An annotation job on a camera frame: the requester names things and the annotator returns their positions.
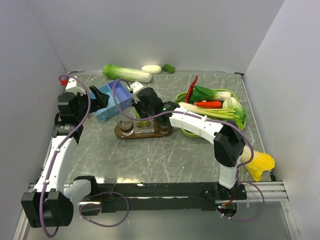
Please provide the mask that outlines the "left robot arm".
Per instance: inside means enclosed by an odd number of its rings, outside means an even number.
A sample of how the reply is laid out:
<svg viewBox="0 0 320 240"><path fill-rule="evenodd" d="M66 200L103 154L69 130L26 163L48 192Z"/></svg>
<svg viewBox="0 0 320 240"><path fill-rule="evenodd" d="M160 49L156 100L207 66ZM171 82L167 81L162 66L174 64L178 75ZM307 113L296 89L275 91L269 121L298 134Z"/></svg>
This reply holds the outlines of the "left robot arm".
<svg viewBox="0 0 320 240"><path fill-rule="evenodd" d="M68 167L89 113L107 107L109 95L95 86L94 95L64 92L57 98L58 110L54 119L50 152L43 172L32 192L25 192L21 204L32 228L65 227L73 218L74 206L82 199L95 200L99 188L94 176L78 176L64 189Z"/></svg>

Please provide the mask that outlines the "frosted clear glass cup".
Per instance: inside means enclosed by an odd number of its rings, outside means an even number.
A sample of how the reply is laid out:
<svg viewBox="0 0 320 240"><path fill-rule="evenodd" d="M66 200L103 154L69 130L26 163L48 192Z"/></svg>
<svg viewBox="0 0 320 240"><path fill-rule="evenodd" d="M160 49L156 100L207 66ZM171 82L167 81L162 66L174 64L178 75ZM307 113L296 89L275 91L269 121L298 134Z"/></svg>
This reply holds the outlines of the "frosted clear glass cup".
<svg viewBox="0 0 320 240"><path fill-rule="evenodd" d="M116 117L116 123L124 136L130 136L134 133L134 121L119 113Z"/></svg>

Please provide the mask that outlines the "dark glass cup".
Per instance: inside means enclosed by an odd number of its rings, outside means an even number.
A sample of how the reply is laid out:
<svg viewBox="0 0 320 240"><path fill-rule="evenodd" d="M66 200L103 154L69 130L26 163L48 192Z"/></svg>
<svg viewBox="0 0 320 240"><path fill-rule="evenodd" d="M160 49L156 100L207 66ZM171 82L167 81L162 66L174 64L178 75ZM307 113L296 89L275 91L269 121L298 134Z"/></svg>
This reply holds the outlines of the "dark glass cup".
<svg viewBox="0 0 320 240"><path fill-rule="evenodd" d="M158 132L162 136L169 136L172 133L172 126L171 125L162 125L158 124Z"/></svg>

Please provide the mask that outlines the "yellow cabbage by arm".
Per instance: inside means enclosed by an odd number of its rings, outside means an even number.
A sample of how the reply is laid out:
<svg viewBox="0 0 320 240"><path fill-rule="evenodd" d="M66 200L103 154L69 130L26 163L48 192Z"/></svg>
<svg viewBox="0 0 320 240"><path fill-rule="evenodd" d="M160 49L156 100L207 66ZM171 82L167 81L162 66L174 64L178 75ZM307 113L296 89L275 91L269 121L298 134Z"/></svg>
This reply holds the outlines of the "yellow cabbage by arm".
<svg viewBox="0 0 320 240"><path fill-rule="evenodd" d="M253 151L252 161L244 166L256 182L261 181L265 171L271 171L275 167L275 160L267 153Z"/></svg>

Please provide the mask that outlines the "green toothpaste tube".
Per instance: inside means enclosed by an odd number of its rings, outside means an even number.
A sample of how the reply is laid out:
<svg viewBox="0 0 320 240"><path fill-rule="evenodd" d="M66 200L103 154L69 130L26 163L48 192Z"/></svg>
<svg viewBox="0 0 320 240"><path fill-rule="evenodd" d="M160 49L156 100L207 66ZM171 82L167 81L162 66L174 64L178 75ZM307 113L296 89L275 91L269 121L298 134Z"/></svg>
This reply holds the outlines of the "green toothpaste tube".
<svg viewBox="0 0 320 240"><path fill-rule="evenodd" d="M136 128L141 129L144 124L143 124L142 121L139 121L139 119L140 119L141 117L140 117L140 115L139 115L139 113L138 113L137 111L135 112L135 116L136 116L136 118L138 119L138 120L135 122Z"/></svg>
<svg viewBox="0 0 320 240"><path fill-rule="evenodd" d="M151 125L152 125L152 122L150 120L145 120L143 121L143 125L146 127L146 128L149 128Z"/></svg>

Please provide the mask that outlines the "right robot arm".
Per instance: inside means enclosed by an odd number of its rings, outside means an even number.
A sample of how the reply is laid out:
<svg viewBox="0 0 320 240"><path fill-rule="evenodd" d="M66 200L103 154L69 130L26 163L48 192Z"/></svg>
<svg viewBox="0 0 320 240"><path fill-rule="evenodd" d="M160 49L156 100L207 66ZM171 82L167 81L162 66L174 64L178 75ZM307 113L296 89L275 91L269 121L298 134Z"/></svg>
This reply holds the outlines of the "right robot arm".
<svg viewBox="0 0 320 240"><path fill-rule="evenodd" d="M201 116L175 102L163 102L151 87L132 87L132 104L141 118L155 117L159 130L166 134L169 128L180 128L213 144L214 157L220 164L218 193L230 199L236 193L237 168L246 142L232 121L227 124L209 121L207 114Z"/></svg>

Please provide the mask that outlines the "clear textured plastic holder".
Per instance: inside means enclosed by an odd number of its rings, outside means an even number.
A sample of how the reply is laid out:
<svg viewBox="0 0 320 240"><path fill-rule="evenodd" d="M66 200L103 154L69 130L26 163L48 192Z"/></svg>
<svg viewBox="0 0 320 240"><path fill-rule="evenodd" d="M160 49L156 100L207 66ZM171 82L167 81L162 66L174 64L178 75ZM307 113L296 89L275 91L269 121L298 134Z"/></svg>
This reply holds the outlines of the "clear textured plastic holder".
<svg viewBox="0 0 320 240"><path fill-rule="evenodd" d="M133 131L135 133L136 136L151 136L155 134L155 122L153 119L148 120L151 121L152 124L149 128L145 127L143 125L142 128L136 128L136 120L133 122Z"/></svg>

